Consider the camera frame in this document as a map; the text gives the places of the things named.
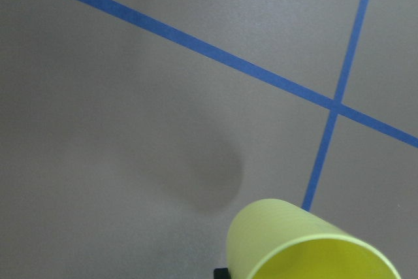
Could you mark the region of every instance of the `cup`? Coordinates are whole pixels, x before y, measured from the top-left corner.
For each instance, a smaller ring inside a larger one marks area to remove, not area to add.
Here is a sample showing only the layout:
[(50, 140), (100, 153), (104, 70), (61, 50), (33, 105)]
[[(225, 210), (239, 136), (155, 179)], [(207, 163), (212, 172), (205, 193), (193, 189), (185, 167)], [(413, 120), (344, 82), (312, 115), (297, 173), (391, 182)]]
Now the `cup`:
[(236, 215), (227, 264), (232, 279), (400, 279), (373, 246), (279, 199)]

